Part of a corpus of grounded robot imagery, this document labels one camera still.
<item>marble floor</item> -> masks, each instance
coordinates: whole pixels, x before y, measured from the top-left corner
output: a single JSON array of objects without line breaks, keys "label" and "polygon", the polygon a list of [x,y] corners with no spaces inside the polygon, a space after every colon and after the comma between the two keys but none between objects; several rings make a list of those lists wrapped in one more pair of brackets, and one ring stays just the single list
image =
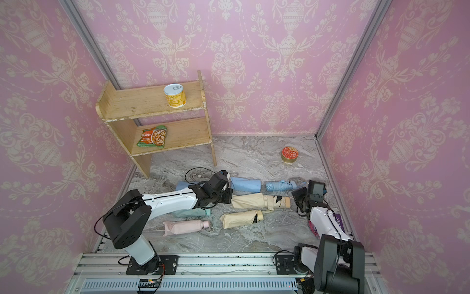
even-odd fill
[{"label": "marble floor", "polygon": [[[326,183],[330,191],[325,169],[312,135],[280,136],[221,136],[214,137],[218,166],[212,164],[210,147],[202,145],[192,148],[154,154],[151,165],[151,178],[146,179],[136,171],[129,189],[140,193],[162,193],[175,190],[178,181],[184,181],[184,174],[193,167],[206,167],[214,171],[227,170],[232,176],[261,179],[262,182],[294,180],[297,183],[317,180]],[[299,157],[293,164],[281,160],[281,150],[285,146],[295,147]],[[211,172],[195,169],[188,174],[188,180],[208,179]],[[270,195],[291,196],[288,192],[271,192]],[[328,192],[326,200],[333,210],[338,211],[335,197]],[[162,237],[164,221],[182,221],[171,214],[150,220],[144,236],[157,252],[266,252],[280,249],[292,250],[297,243],[318,245],[317,239],[307,224],[305,217],[296,213],[296,205],[291,198],[291,208],[277,209],[265,214],[264,220],[253,225],[224,230],[219,218],[227,212],[239,212],[230,204],[218,204],[211,209],[212,215],[202,219],[211,221],[209,230],[184,235]],[[120,252],[107,240],[101,252]]]}]

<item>tin can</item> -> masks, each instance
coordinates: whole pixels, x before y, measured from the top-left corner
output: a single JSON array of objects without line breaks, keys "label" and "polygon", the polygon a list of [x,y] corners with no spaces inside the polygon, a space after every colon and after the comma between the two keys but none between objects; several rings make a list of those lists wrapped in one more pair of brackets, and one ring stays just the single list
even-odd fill
[{"label": "tin can", "polygon": [[293,163],[297,160],[298,151],[293,147],[286,147],[281,152],[281,158],[284,162]]},{"label": "tin can", "polygon": [[169,106],[178,108],[186,104],[186,95],[184,95],[182,85],[170,84],[163,88],[163,92],[166,95]]}]

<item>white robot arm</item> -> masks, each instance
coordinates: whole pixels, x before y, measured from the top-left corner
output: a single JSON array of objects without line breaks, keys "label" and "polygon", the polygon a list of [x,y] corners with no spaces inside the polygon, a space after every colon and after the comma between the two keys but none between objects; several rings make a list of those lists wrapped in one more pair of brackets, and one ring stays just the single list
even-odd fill
[{"label": "white robot arm", "polygon": [[157,270],[160,260],[152,245],[142,235],[145,224],[159,216],[181,209],[206,208],[209,203],[230,203],[230,175],[222,170],[209,181],[190,185],[179,191],[161,194],[127,192],[103,216],[103,223],[116,249],[126,250],[145,273]]},{"label": "white robot arm", "polygon": [[302,243],[295,247],[294,266],[299,272],[313,272],[315,289],[320,292],[363,294],[364,246],[343,231],[331,207],[324,203],[324,193],[324,183],[315,181],[292,192],[320,237],[319,247]]}]

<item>black cable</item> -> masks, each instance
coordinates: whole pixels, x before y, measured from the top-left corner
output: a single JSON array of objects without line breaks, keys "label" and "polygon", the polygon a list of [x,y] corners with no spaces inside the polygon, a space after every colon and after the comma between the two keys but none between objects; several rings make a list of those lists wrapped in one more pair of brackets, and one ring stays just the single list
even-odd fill
[{"label": "black cable", "polygon": [[117,208],[120,208],[120,207],[123,207],[123,206],[126,206],[128,204],[132,204],[132,203],[137,203],[137,202],[143,202],[145,201],[144,199],[140,199],[140,200],[136,200],[136,201],[131,201],[131,202],[127,202],[127,203],[124,203],[124,204],[121,204],[119,206],[116,206],[114,208],[112,208],[111,210],[109,210],[107,213],[103,214],[95,223],[94,223],[94,232],[97,233],[98,235],[100,235],[101,237],[103,238],[106,238],[106,239],[109,239],[111,240],[111,238],[108,238],[100,233],[98,233],[98,231],[96,230],[96,225],[98,224],[98,222],[100,221],[100,219],[104,218],[108,213],[110,213],[111,211],[117,209]]},{"label": "black cable", "polygon": [[[330,204],[329,204],[328,202],[326,202],[325,199],[323,199],[323,201],[325,201],[326,205],[328,205],[328,206],[331,208]],[[335,217],[336,222],[339,224],[338,218],[336,217],[336,214],[335,214],[335,212],[333,211],[333,209],[329,209],[329,210],[331,210],[331,212],[333,213],[333,215],[334,215],[334,217]]]},{"label": "black cable", "polygon": [[302,216],[302,217],[307,216],[307,215],[301,215],[300,213],[298,213],[298,206],[297,206],[296,212],[299,216]]},{"label": "black cable", "polygon": [[[142,288],[152,288],[152,289],[155,289],[155,291],[154,291],[153,293],[155,293],[155,292],[158,290],[158,288],[160,287],[160,285],[161,285],[161,283],[162,283],[163,275],[165,274],[165,265],[164,265],[163,263],[161,263],[158,267],[161,267],[161,266],[163,267],[163,268],[162,268],[162,274],[160,275],[159,278],[156,279],[156,281],[160,280],[160,283],[157,285],[157,282],[153,282],[153,281],[152,281],[153,279],[143,279],[143,278],[141,278],[141,279],[139,280],[139,283],[137,284],[137,285],[138,285],[137,287],[138,287],[138,289],[139,289],[139,291],[137,292],[138,294],[142,294],[142,291],[141,291]],[[150,284],[141,286],[140,283],[145,283],[145,281],[142,281],[142,280],[147,280],[147,282],[150,282]]]},{"label": "black cable", "polygon": [[214,205],[209,206],[209,207],[200,207],[200,208],[202,208],[202,209],[211,209],[211,208],[214,208],[218,204],[218,202],[214,202],[213,204]]},{"label": "black cable", "polygon": [[330,285],[331,285],[331,283],[333,283],[333,279],[335,278],[336,269],[338,268],[338,263],[339,263],[339,255],[341,254],[341,249],[342,249],[342,248],[343,248],[343,244],[340,243],[340,244],[339,244],[338,256],[337,256],[337,258],[336,258],[335,270],[333,271],[333,277],[331,277],[331,281],[329,282]]},{"label": "black cable", "polygon": [[121,263],[121,260],[123,260],[123,259],[125,259],[125,258],[127,258],[127,257],[131,257],[131,256],[130,256],[130,255],[126,255],[126,256],[122,257],[121,259],[119,259],[117,262],[118,262],[120,265],[128,266],[129,263]]},{"label": "black cable", "polygon": [[111,240],[111,238],[108,238],[100,233],[98,233],[98,231],[96,230],[96,225],[98,224],[98,222],[100,221],[100,219],[104,218],[105,215],[108,214],[108,212],[104,215],[102,215],[95,223],[94,223],[94,232],[97,233],[98,235],[100,235],[101,237],[105,238],[105,239],[108,239],[108,240]]},{"label": "black cable", "polygon": [[193,169],[197,169],[197,168],[207,169],[207,170],[210,171],[210,172],[216,173],[216,172],[214,172],[214,171],[212,171],[212,170],[210,170],[210,169],[208,169],[208,168],[205,168],[205,167],[193,167],[192,169],[190,169],[189,171],[187,171],[186,174],[184,175],[184,180],[185,180],[187,183],[190,183],[190,184],[193,184],[193,185],[196,184],[196,183],[188,182],[188,180],[186,179],[186,176],[188,175],[188,173],[189,173],[190,171],[192,171]]},{"label": "black cable", "polygon": [[276,255],[278,255],[278,254],[281,253],[281,252],[289,252],[290,254],[293,254],[293,253],[292,253],[291,251],[289,251],[289,250],[279,250],[278,252],[274,253],[274,255],[273,255],[273,264],[274,264],[274,266],[277,266],[277,264],[274,262],[274,258],[276,258]]}]

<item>snack package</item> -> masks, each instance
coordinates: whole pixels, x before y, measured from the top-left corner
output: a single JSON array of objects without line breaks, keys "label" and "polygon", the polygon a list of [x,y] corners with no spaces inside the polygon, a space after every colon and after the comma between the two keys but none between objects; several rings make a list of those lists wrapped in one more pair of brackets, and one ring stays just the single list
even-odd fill
[{"label": "snack package", "polygon": [[166,127],[157,126],[155,128],[150,128],[143,130],[142,139],[139,140],[137,146],[146,147],[146,146],[156,146],[158,148],[163,148],[166,138]]}]

